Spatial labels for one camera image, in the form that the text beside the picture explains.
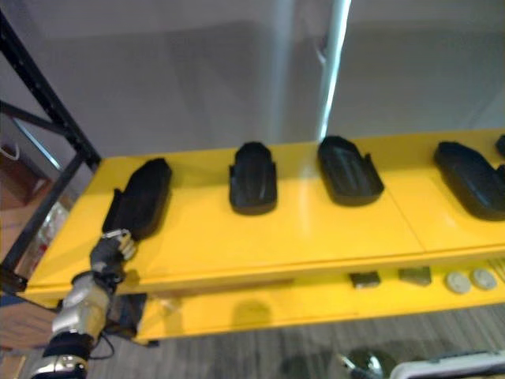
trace robotic hand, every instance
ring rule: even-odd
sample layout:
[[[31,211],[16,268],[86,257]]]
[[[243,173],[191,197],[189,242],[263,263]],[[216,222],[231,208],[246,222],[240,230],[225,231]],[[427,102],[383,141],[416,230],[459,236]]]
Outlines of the robotic hand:
[[[91,351],[106,325],[116,288],[125,278],[123,264],[135,254],[135,241],[157,228],[170,178],[165,160],[153,159],[132,174],[124,192],[114,191],[104,233],[90,255],[91,271],[72,280],[32,379],[86,378]]]
[[[85,378],[88,359],[107,321],[107,312],[125,274],[122,263],[135,252],[127,230],[105,233],[91,253],[92,270],[72,281],[72,290],[53,320],[53,336],[32,379]]]

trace black plastic object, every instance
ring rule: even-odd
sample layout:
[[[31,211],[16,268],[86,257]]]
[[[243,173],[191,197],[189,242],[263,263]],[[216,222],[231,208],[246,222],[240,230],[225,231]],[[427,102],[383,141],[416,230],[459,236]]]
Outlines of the black plastic object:
[[[336,203],[365,205],[384,191],[370,154],[362,158],[352,142],[336,136],[325,137],[317,155],[327,190]]]
[[[480,153],[457,142],[440,142],[435,161],[468,212],[505,220],[505,166],[495,170]]]
[[[505,134],[496,142],[496,148],[502,156],[505,156]]]
[[[235,212],[260,215],[277,204],[277,173],[271,153],[260,142],[244,144],[230,166],[230,203]]]
[[[373,288],[380,285],[380,277],[377,271],[353,272],[349,274],[354,288]]]
[[[114,190],[114,199],[102,231],[127,229],[132,238],[148,237],[163,214],[172,170],[165,159],[149,160],[130,177],[125,191]]]

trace small metal part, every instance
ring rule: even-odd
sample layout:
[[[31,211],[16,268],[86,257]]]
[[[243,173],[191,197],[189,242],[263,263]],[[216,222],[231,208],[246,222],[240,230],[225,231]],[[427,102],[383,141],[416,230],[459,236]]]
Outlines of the small metal part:
[[[400,280],[417,284],[419,286],[429,286],[432,283],[432,272],[428,266],[400,268]]]
[[[119,241],[119,251],[123,254],[125,261],[130,260],[135,254],[135,242],[132,234],[126,229],[116,229],[102,234],[102,238],[115,238]]]
[[[380,278],[377,271],[371,272],[353,272],[349,274],[354,288],[373,288],[380,284]]]
[[[489,291],[498,285],[493,274],[483,268],[473,270],[470,274],[470,279],[473,285],[481,290]]]
[[[53,336],[62,332],[88,334],[95,340],[105,326],[109,294],[93,279],[91,273],[73,282],[63,300],[63,308],[52,322]]]
[[[350,359],[348,359],[345,355],[337,354],[337,359],[340,361],[342,366],[347,370],[347,372],[351,372],[356,368],[356,365],[352,363]]]
[[[472,284],[469,279],[460,272],[449,272],[445,278],[447,288],[456,294],[463,295],[470,291]]]
[[[50,375],[52,373],[63,375],[64,373],[87,370],[88,363],[81,357],[75,355],[52,355],[41,358],[30,377],[36,377],[36,375],[43,377],[44,374]]]

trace white object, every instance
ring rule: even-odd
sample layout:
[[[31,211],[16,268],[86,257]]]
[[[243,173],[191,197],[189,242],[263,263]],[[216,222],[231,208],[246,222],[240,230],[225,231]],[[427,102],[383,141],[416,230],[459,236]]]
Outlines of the white object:
[[[472,284],[469,279],[460,272],[449,272],[445,278],[447,287],[456,294],[463,295],[469,292]]]
[[[505,373],[505,351],[490,351],[430,361],[406,362],[397,365],[390,379],[422,379],[423,377],[472,377],[489,372]]]

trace white wall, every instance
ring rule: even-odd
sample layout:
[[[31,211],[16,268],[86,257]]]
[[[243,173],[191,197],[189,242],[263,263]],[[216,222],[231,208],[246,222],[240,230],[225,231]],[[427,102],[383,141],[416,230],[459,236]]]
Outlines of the white wall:
[[[104,156],[313,139],[329,3],[0,1]],[[330,133],[505,125],[504,19],[497,0],[355,0]]]

